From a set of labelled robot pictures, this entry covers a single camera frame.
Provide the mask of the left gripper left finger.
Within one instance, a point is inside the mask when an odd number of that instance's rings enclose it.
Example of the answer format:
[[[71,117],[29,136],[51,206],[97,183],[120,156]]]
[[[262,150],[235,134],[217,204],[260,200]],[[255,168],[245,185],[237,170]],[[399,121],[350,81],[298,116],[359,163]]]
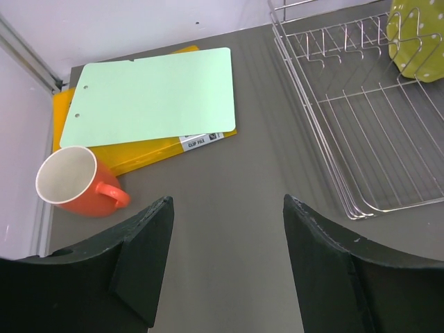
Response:
[[[1,260],[1,331],[149,331],[172,230],[165,196],[52,255]]]

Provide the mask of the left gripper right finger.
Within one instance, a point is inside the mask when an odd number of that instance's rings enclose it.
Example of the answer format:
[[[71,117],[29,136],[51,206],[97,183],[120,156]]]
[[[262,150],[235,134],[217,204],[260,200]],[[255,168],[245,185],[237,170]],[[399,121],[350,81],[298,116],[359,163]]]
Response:
[[[443,331],[442,261],[371,241],[291,195],[283,219],[304,331]]]

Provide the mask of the green polka dot plate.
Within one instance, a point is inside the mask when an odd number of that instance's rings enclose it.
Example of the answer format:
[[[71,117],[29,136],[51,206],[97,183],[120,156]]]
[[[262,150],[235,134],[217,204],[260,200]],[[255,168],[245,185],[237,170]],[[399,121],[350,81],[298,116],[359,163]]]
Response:
[[[392,1],[386,36],[401,76],[424,83],[443,78],[442,0]]]

